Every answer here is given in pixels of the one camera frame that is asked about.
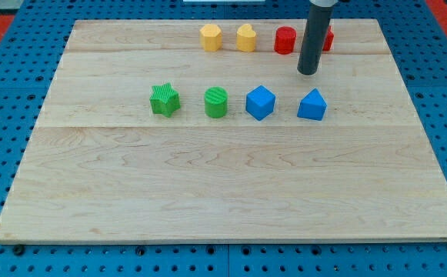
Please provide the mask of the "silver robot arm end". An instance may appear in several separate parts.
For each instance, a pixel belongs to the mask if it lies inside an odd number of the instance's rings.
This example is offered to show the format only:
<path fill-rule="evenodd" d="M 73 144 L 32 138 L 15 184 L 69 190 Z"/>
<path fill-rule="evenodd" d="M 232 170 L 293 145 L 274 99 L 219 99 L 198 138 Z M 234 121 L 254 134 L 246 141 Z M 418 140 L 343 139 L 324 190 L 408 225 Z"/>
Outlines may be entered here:
<path fill-rule="evenodd" d="M 322 8 L 331 8 L 333 7 L 339 0 L 310 0 L 310 2 L 317 6 Z"/>

